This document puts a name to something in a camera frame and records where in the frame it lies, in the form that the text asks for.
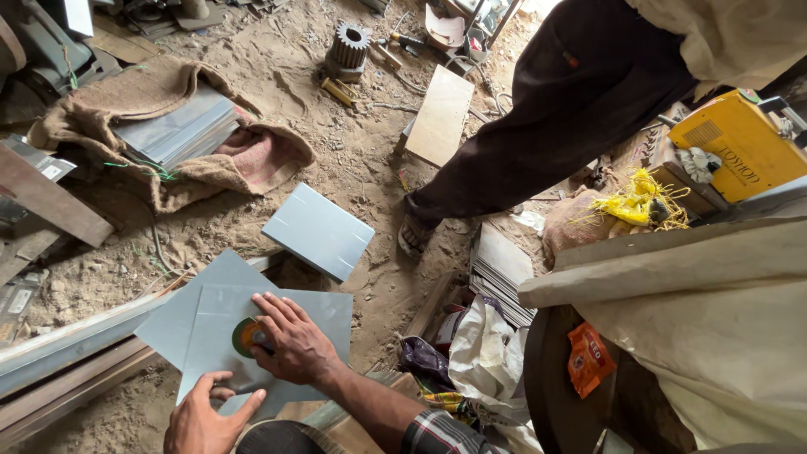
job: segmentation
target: dirt floor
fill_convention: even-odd
[[[257,19],[246,8],[228,8],[225,23],[204,36],[178,32],[160,40],[175,55],[205,61],[218,68],[234,87],[248,96],[272,121],[303,135],[317,152],[316,162],[265,197],[223,192],[179,212],[157,218],[158,238],[175,267],[190,263],[201,269],[224,248],[243,258],[259,255],[272,242],[260,228],[300,182],[350,211],[376,229],[376,235],[355,271],[341,286],[311,273],[296,259],[282,271],[281,287],[354,294],[355,323],[350,361],[359,372],[380,361],[395,364],[395,339],[404,332],[434,280],[452,269],[467,269],[472,233],[480,219],[444,222],[422,261],[414,263],[396,245],[404,189],[398,178],[419,187],[435,170],[418,161],[396,157],[392,148],[412,113],[376,107],[367,116],[344,108],[314,83],[337,21],[357,23],[385,36],[405,11],[399,31],[419,36],[422,2],[393,2],[385,19],[376,19],[358,0],[294,0],[278,13]],[[537,30],[535,17],[516,15],[496,43],[484,69],[498,91],[510,92],[517,56]],[[426,87],[437,64],[429,53],[420,57],[397,44],[391,51],[403,62],[403,74]],[[491,108],[490,95],[478,74],[473,106]],[[370,53],[364,76],[354,87],[360,106],[380,102],[418,107],[422,96],[410,91]],[[466,135],[481,126],[466,122]],[[79,249],[49,266],[49,282],[34,303],[28,320],[34,333],[68,325],[138,296],[162,274],[153,258],[152,218],[137,191],[122,183],[121,174],[106,170],[99,181],[75,188],[86,200],[123,223],[123,229],[97,250]],[[529,201],[525,208],[544,215],[548,202]],[[537,275],[546,272],[536,232],[500,214],[495,225],[533,257]],[[169,280],[159,280],[162,288]],[[174,407],[179,372],[165,362],[155,364],[96,398],[54,427],[10,452],[160,452]]]

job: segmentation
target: person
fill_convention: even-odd
[[[253,348],[258,365],[278,379],[321,391],[348,411],[384,452],[504,452],[444,410],[427,409],[349,368],[294,301],[269,292],[255,294],[252,300],[264,313],[257,321],[274,350],[269,355],[260,347]],[[224,454],[232,450],[266,391],[254,392],[232,416],[220,416],[210,399],[226,401],[235,395],[230,389],[215,386],[230,377],[231,372],[209,372],[199,378],[171,414],[163,444],[166,454]],[[308,429],[298,422],[259,423],[244,435],[236,453],[325,452],[321,437]]]
[[[563,0],[516,63],[512,110],[404,199],[403,251],[445,218],[501,212],[560,183],[675,101],[761,89],[807,54],[801,0]]]

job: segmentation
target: checkered sleeve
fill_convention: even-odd
[[[403,434],[401,454],[507,454],[445,410],[418,414]]]

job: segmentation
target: hand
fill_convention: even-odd
[[[210,399],[226,401],[235,391],[214,388],[216,381],[232,378],[232,372],[208,372],[171,412],[162,448],[165,454],[228,454],[249,418],[261,406],[266,391],[259,389],[233,415],[220,416]]]
[[[281,380],[320,391],[346,368],[331,341],[294,301],[269,292],[256,293],[252,300],[265,314],[255,319],[274,350],[274,355],[260,347],[250,350],[259,366]]]

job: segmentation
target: welding machine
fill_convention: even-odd
[[[807,123],[779,96],[760,101],[752,90],[732,90],[673,126],[669,138],[723,160],[712,186],[728,202],[807,175]]]

